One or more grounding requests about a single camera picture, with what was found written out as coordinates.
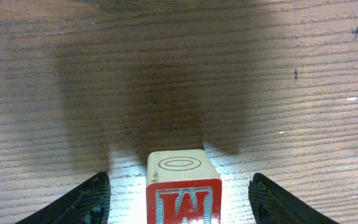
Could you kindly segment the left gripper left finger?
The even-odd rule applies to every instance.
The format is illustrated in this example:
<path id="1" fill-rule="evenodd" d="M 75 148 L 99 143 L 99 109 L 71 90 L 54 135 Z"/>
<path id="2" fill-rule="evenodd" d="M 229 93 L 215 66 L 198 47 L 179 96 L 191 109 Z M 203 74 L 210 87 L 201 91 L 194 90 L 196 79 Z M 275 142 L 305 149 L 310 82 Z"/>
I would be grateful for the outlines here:
<path id="1" fill-rule="evenodd" d="M 110 202 L 109 176 L 101 171 L 17 224 L 107 224 Z"/>

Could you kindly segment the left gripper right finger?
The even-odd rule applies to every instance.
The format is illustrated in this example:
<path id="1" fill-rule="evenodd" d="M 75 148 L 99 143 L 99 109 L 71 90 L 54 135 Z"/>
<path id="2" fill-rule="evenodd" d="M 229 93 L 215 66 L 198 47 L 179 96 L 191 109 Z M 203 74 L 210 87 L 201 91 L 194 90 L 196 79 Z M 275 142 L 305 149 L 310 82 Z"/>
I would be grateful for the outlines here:
<path id="1" fill-rule="evenodd" d="M 250 181 L 248 196 L 258 224 L 337 224 L 261 173 Z"/>

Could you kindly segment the red M letter block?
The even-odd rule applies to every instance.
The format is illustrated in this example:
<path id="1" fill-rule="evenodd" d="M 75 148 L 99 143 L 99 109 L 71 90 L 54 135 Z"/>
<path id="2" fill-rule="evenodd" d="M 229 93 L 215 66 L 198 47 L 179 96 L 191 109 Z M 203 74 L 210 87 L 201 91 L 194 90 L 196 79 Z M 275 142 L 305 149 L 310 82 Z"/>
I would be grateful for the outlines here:
<path id="1" fill-rule="evenodd" d="M 220 224 L 222 180 L 202 149 L 156 151 L 147 159 L 148 224 Z"/>

